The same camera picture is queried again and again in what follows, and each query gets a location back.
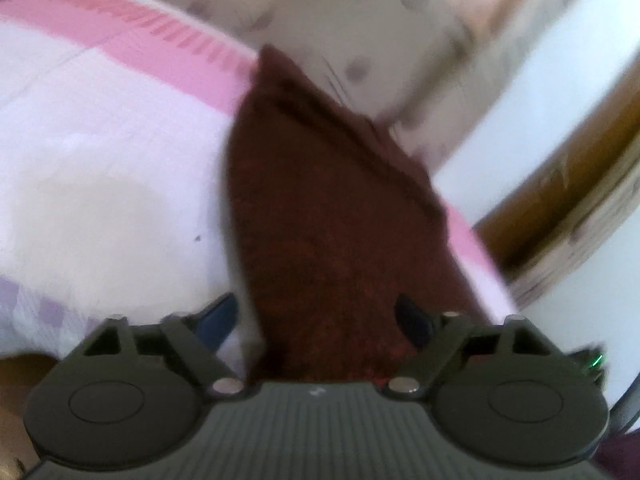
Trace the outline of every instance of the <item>beige fabric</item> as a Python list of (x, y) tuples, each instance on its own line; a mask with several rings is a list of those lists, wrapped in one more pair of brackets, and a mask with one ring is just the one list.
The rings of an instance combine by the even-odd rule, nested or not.
[(480, 46), (445, 0), (164, 1), (251, 46), (273, 43), (339, 101), (393, 124), (435, 170), (571, 0), (523, 0)]

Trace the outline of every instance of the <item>purple square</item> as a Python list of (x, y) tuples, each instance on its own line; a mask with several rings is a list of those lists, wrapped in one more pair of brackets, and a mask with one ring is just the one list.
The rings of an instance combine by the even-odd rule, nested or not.
[(13, 310), (18, 302), (19, 291), (20, 285), (0, 276), (0, 305)]
[(60, 328), (65, 317), (65, 307), (57, 301), (48, 298), (40, 300), (40, 312), (38, 318), (41, 322), (53, 328)]

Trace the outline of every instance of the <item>silver screw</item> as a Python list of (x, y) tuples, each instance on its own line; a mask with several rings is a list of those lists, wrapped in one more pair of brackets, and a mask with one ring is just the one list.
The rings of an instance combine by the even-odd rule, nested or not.
[(244, 383), (234, 377), (223, 377), (218, 379), (209, 387), (209, 393), (215, 396), (232, 396), (244, 390)]
[(512, 321), (524, 321), (525, 319), (527, 318), (522, 314), (509, 314), (504, 318), (504, 324), (510, 323)]
[(396, 394), (412, 394), (420, 389), (420, 383), (412, 377), (394, 377), (387, 386)]

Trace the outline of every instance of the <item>brown cloth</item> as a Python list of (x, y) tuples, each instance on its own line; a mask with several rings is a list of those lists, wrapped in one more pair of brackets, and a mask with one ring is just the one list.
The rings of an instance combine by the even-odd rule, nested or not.
[(414, 352), (400, 293), (483, 318), (422, 166), (273, 47), (229, 142), (236, 243), (267, 341), (254, 379), (388, 378)]

